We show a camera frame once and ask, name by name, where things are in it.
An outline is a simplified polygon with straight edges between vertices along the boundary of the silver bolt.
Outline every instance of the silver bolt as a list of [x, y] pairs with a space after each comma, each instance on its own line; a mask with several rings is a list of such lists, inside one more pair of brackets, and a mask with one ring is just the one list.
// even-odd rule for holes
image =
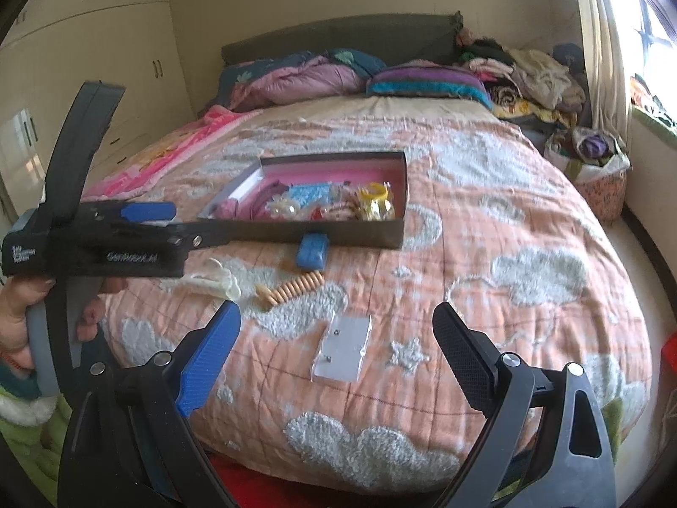
[[516, 356], [514, 353], [505, 353], [502, 357], [503, 363], [507, 366], [519, 366], [520, 365], [520, 360], [519, 357]]
[[569, 369], [569, 372], [574, 376], [583, 376], [583, 367], [578, 363], [569, 363], [567, 369]]
[[168, 351], [161, 351], [160, 353], [156, 353], [155, 357], [153, 357], [153, 364], [155, 366], [167, 366], [171, 361], [171, 353]]
[[105, 369], [106, 365], [103, 363], [94, 363], [91, 367], [89, 367], [89, 374], [92, 376], [99, 376], [104, 374]]

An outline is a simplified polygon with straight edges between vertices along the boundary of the hand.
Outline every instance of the hand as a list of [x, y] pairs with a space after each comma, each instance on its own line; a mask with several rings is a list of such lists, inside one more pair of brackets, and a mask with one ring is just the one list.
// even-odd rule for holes
[[[48, 278], [12, 277], [0, 290], [0, 351], [22, 368], [35, 368], [28, 346], [26, 308], [45, 299], [54, 284], [55, 281]], [[104, 281], [101, 293], [116, 294], [126, 287], [126, 279], [109, 278]], [[83, 311], [77, 328], [79, 341], [89, 342], [96, 338], [97, 324], [105, 314], [106, 306], [97, 296]]]

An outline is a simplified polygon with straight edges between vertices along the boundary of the star pattern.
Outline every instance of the star pattern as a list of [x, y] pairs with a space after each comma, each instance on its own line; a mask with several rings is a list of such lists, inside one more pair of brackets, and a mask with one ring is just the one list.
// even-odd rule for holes
[[393, 356], [390, 363], [401, 366], [409, 375], [413, 375], [418, 369], [418, 365], [430, 360], [430, 356], [421, 351], [421, 339], [414, 338], [406, 344], [400, 342], [391, 342]]

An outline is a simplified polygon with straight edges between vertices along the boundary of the gray headboard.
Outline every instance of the gray headboard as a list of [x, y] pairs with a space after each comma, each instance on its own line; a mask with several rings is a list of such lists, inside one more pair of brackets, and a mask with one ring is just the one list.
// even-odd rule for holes
[[373, 14], [341, 17], [297, 25], [228, 44], [221, 49], [226, 65], [266, 57], [283, 57], [302, 50], [321, 53], [350, 48], [380, 57], [387, 65], [411, 59], [443, 62], [454, 51], [463, 27], [460, 12], [453, 15]]

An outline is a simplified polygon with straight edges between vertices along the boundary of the wardrobe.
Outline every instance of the wardrobe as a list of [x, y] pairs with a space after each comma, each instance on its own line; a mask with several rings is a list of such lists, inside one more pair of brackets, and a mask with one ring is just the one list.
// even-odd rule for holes
[[41, 200], [84, 81], [126, 87], [88, 183], [194, 118], [169, 0], [29, 0], [0, 46], [0, 78], [0, 174], [16, 215]]

